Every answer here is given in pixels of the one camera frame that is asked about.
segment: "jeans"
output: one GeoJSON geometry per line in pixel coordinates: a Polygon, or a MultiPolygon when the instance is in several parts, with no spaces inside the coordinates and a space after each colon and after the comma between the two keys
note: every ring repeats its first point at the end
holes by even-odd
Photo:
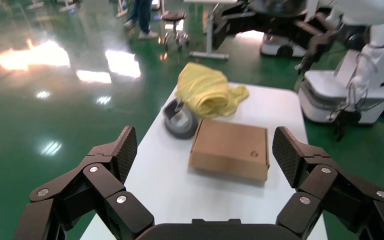
{"type": "Polygon", "coordinates": [[[140,30],[146,34],[150,32],[151,4],[152,0],[134,0],[133,11],[127,19],[134,24],[139,20],[140,30]]]}

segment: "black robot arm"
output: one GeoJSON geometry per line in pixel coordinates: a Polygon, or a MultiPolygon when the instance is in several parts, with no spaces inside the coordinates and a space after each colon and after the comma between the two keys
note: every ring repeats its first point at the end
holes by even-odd
{"type": "Polygon", "coordinates": [[[326,21],[323,13],[316,13],[304,21],[307,11],[293,14],[267,12],[261,0],[240,0],[235,4],[216,8],[213,20],[212,47],[218,49],[227,36],[255,30],[285,37],[307,50],[300,71],[306,72],[312,63],[329,51],[338,31],[326,21]]]}
{"type": "Polygon", "coordinates": [[[345,172],[322,148],[298,142],[286,127],[276,129],[272,151],[297,191],[276,225],[240,219],[155,225],[124,187],[137,152],[135,129],[125,127],[115,142],[93,147],[78,167],[30,194],[13,240],[66,240],[67,231],[92,210],[118,240],[305,240],[323,210],[360,240],[384,240],[383,188],[345,172]]]}

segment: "person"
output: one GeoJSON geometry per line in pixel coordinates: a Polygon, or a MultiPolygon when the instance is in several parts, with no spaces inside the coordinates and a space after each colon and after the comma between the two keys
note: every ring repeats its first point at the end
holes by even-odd
{"type": "Polygon", "coordinates": [[[158,33],[150,30],[151,4],[152,0],[134,0],[133,11],[124,24],[124,29],[128,32],[139,21],[139,39],[155,39],[158,37],[158,33]]]}

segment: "yellow plastic bag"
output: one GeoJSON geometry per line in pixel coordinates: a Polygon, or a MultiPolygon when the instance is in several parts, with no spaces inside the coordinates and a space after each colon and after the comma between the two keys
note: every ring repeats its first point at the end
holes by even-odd
{"type": "Polygon", "coordinates": [[[221,71],[201,64],[189,62],[178,77],[176,97],[203,118],[232,115],[249,95],[245,86],[229,88],[221,71]]]}

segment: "glossy green floor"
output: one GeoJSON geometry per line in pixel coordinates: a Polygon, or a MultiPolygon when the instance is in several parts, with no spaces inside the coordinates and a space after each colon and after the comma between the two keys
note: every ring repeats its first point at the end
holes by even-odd
{"type": "MultiPolygon", "coordinates": [[[[204,50],[206,8],[167,2],[168,10],[187,12],[190,48],[204,50]]],[[[141,140],[187,62],[238,83],[292,89],[297,80],[299,60],[261,57],[260,38],[226,40],[219,51],[230,54],[229,61],[188,58],[187,50],[175,48],[165,55],[157,40],[137,41],[137,31],[129,39],[107,0],[84,0],[75,13],[60,13],[48,1],[26,10],[28,3],[0,3],[0,240],[11,239],[31,190],[76,167],[91,147],[113,141],[126,125],[135,126],[141,140]]],[[[151,27],[164,28],[158,21],[151,27]]],[[[327,54],[315,68],[333,68],[342,55],[327,54]]],[[[384,187],[384,122],[352,127],[340,143],[330,126],[306,122],[306,129],[310,144],[384,187]]],[[[324,216],[330,239],[354,239],[324,216]]],[[[82,218],[69,239],[79,239],[91,217],[82,218]]]]}

